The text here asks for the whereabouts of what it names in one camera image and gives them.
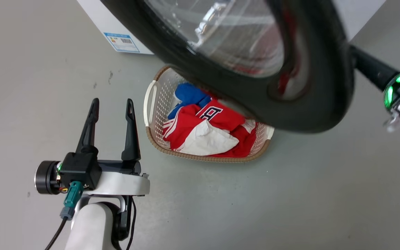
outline perforated basket side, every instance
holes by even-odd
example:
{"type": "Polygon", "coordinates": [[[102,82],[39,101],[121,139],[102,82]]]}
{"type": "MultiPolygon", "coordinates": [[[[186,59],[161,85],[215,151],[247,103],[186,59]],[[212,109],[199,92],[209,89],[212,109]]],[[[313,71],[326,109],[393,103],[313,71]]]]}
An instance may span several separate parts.
{"type": "Polygon", "coordinates": [[[174,155],[181,158],[212,161],[216,163],[244,163],[254,160],[262,155],[270,144],[270,138],[273,128],[259,123],[256,128],[256,141],[251,148],[251,152],[246,158],[217,158],[207,156],[188,155],[181,152],[175,152],[170,149],[170,144],[163,140],[162,130],[163,123],[168,120],[167,116],[171,108],[173,93],[178,84],[186,82],[186,80],[177,74],[170,67],[163,67],[155,76],[155,99],[152,115],[150,117],[149,127],[146,127],[146,133],[149,141],[155,148],[169,155],[174,155]]]}

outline barcode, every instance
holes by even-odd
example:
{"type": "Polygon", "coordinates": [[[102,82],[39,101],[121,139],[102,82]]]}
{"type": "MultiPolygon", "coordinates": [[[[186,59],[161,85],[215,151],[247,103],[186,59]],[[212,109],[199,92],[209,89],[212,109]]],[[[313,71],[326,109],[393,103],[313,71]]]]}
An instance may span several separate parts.
{"type": "Polygon", "coordinates": [[[124,42],[125,44],[131,44],[132,40],[127,39],[127,38],[120,38],[122,42],[124,42]]]}

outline laundry basket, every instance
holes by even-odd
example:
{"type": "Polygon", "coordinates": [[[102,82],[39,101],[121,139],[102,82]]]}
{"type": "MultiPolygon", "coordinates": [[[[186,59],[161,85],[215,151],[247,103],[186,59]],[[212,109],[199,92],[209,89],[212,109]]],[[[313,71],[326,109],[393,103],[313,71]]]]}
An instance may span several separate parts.
{"type": "Polygon", "coordinates": [[[168,120],[167,116],[173,102],[173,94],[178,84],[184,82],[186,80],[173,69],[163,67],[156,74],[146,91],[143,104],[144,124],[146,124],[148,138],[155,148],[168,155],[216,163],[244,163],[258,158],[265,152],[273,136],[274,128],[262,123],[259,123],[256,128],[256,142],[252,146],[249,155],[245,158],[197,156],[171,150],[169,142],[163,140],[163,122],[168,120]]]}

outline blue and white sticker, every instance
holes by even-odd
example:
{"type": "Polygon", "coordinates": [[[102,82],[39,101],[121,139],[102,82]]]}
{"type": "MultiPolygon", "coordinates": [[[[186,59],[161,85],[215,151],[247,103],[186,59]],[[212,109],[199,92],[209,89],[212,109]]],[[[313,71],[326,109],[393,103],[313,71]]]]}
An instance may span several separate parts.
{"type": "Polygon", "coordinates": [[[105,33],[106,37],[111,42],[112,46],[117,51],[124,51],[124,52],[135,52],[139,53],[137,46],[135,45],[134,41],[130,35],[121,35],[121,34],[113,34],[113,33],[105,33]]]}

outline clothing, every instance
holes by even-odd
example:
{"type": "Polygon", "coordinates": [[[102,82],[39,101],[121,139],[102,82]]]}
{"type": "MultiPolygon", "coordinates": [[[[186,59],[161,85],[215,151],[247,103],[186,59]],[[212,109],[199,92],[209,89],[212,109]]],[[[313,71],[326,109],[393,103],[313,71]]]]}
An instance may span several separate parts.
{"type": "Polygon", "coordinates": [[[254,144],[256,126],[212,100],[203,108],[188,105],[179,109],[174,119],[164,123],[163,139],[177,152],[242,158],[249,155],[254,144]]]}
{"type": "Polygon", "coordinates": [[[177,89],[174,92],[174,98],[178,100],[178,104],[173,110],[171,110],[171,112],[169,112],[168,119],[174,119],[177,111],[184,106],[197,104],[203,108],[211,101],[209,95],[187,82],[177,86],[177,89]]]}

